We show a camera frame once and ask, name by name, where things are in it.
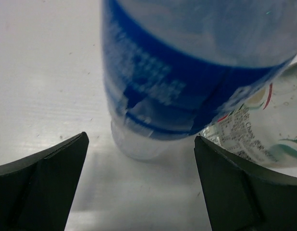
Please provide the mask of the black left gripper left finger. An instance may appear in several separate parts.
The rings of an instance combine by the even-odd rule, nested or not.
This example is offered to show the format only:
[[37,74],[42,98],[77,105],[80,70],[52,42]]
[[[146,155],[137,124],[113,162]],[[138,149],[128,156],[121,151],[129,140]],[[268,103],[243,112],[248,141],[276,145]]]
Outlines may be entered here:
[[89,139],[85,132],[0,166],[0,231],[62,231]]

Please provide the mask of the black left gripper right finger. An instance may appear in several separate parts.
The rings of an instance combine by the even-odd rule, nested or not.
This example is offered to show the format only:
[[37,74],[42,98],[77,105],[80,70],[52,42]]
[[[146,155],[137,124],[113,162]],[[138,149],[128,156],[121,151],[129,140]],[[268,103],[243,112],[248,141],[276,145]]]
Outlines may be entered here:
[[195,138],[195,159],[214,231],[297,231],[297,178]]

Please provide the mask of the clear water bottle blue label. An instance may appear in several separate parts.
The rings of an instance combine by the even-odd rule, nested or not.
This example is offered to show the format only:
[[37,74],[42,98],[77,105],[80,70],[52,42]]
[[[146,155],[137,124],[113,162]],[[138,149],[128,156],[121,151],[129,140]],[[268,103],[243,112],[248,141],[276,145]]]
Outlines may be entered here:
[[297,55],[297,0],[104,0],[118,149],[152,159],[270,84]]

